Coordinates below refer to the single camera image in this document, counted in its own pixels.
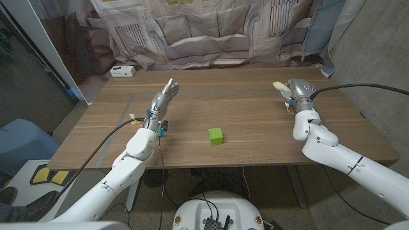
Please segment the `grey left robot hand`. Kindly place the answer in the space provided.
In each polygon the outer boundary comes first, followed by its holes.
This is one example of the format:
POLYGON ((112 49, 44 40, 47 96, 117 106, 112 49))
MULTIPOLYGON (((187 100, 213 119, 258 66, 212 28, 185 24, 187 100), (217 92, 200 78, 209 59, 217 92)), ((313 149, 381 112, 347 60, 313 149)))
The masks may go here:
POLYGON ((160 122, 167 113, 167 107, 172 99, 179 92, 179 84, 172 78, 164 86, 163 90, 158 92, 152 99, 150 113, 146 118, 143 127, 156 132, 159 129, 160 122))

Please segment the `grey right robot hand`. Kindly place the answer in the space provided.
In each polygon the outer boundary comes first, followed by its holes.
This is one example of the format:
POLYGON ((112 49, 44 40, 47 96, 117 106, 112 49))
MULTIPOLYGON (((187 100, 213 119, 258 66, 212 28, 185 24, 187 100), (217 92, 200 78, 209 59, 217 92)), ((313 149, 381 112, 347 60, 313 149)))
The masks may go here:
POLYGON ((313 100, 309 97, 314 93, 314 85, 303 79, 290 79, 283 86, 279 86, 283 98, 293 102, 296 113, 314 111, 313 100))

